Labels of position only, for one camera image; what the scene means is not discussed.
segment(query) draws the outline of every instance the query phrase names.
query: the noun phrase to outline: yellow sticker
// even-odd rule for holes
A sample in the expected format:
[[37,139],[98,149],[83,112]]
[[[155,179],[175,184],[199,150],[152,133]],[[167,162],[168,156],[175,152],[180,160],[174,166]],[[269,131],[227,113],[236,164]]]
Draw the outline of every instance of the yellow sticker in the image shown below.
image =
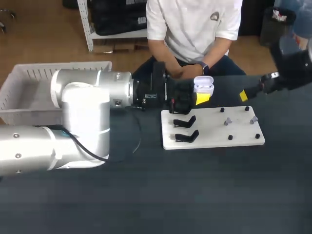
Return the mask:
[[210,99],[210,94],[196,93],[196,96],[197,96],[196,106],[199,105],[199,104],[202,104],[204,102],[207,102]]
[[245,101],[248,100],[245,90],[243,90],[243,91],[239,94],[239,96],[240,96],[240,99],[242,100],[242,102],[245,102]]

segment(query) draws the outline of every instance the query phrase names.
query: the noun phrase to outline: storage basket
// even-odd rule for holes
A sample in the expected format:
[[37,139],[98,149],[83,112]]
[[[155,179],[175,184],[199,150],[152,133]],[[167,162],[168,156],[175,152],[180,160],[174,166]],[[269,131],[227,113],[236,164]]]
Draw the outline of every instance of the storage basket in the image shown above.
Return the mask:
[[0,90],[0,117],[10,125],[62,124],[50,96],[53,73],[61,69],[111,71],[112,63],[70,62],[16,65]]

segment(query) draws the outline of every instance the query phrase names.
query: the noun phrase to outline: black holder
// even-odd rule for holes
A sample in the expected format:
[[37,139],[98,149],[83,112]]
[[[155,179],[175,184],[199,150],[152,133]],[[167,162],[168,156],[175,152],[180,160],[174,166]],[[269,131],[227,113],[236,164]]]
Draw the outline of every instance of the black holder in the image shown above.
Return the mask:
[[177,142],[193,143],[198,136],[199,136],[199,130],[195,130],[191,136],[186,136],[183,134],[176,134],[175,139]]
[[191,128],[196,121],[196,116],[192,116],[188,122],[174,119],[175,128]]

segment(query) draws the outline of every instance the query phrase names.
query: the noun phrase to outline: metal shelf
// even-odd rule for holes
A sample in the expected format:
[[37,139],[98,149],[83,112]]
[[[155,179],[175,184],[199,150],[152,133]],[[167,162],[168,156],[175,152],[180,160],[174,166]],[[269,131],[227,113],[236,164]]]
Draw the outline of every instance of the metal shelf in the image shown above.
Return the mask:
[[96,34],[96,32],[91,33],[92,39],[112,39],[112,38],[146,38],[147,37],[147,29],[142,29],[138,31],[121,33],[109,36],[100,36]]
[[114,39],[114,38],[146,38],[147,37],[147,29],[142,29],[138,31],[121,33],[116,35],[108,35],[108,36],[100,36],[93,31],[92,27],[89,23],[88,17],[88,3],[87,0],[78,0],[78,6],[82,21],[82,26],[84,30],[84,34],[86,36],[86,41],[88,44],[89,51],[93,51],[93,39]]

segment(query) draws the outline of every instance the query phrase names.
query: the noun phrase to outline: chair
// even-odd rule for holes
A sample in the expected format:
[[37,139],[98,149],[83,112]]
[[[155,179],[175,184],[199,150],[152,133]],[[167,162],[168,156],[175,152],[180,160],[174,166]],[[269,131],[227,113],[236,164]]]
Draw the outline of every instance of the chair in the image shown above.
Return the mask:
[[[12,17],[13,19],[16,18],[16,14],[15,14],[13,11],[9,10],[9,9],[0,9],[0,13],[1,13],[1,12],[7,12],[8,14],[11,15],[11,17]],[[0,21],[0,28],[1,28],[1,30],[2,30],[3,33],[6,33],[5,25],[4,25],[4,23],[2,23],[1,21]]]

